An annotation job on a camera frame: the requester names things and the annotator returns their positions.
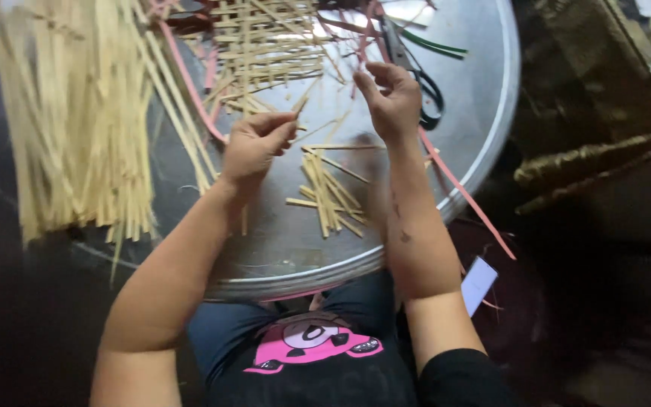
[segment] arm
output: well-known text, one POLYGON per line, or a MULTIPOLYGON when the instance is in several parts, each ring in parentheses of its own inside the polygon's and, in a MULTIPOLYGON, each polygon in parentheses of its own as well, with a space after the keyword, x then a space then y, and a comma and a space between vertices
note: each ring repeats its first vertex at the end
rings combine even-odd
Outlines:
POLYGON ((388 265, 407 297, 406 315, 418 371, 446 350, 484 352, 461 294, 461 263, 431 194, 417 128, 418 83, 392 64, 369 63, 375 76, 356 74, 376 132, 391 161, 391 210, 386 217, 388 265), (385 87, 379 90, 376 86, 385 87))
POLYGON ((294 114, 236 123, 222 176, 132 274, 105 323, 91 405, 180 405, 175 342, 203 300, 230 226, 289 148, 294 114))

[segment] hand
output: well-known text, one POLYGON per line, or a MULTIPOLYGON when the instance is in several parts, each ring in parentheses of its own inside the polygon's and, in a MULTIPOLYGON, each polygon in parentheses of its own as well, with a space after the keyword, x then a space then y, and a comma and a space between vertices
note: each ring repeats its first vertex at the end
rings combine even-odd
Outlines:
POLYGON ((364 72, 353 75, 356 85, 368 103, 376 133, 386 145, 417 140, 421 116, 421 88, 408 71, 394 64, 368 62, 364 72))
POLYGON ((273 157, 282 156, 295 138, 293 112, 260 113, 238 120, 230 129, 220 178, 250 192, 265 178, 273 157))

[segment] scissors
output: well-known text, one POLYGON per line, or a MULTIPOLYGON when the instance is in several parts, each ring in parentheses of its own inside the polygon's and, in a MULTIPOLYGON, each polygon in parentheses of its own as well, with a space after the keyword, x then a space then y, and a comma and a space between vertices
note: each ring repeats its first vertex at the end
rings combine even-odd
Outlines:
POLYGON ((421 68, 421 65, 413 57, 411 51, 409 51, 403 44, 399 37, 396 24, 385 15, 379 16, 378 20, 379 23, 381 23, 381 36, 384 39, 388 58, 390 58, 391 62, 395 65, 412 72, 414 79, 416 79, 416 82, 418 82, 421 87, 421 92, 429 97, 436 106, 436 109, 438 110, 437 116, 430 116, 426 111, 424 111, 423 107, 421 107, 420 121, 421 127, 423 127, 424 130, 435 129, 436 126, 439 125, 444 109, 443 95, 441 95, 439 87, 436 85, 436 82, 434 82, 434 80, 423 71, 423 68, 421 68), (414 68, 413 64, 411 64, 411 60, 413 60, 418 66, 418 69, 414 68))

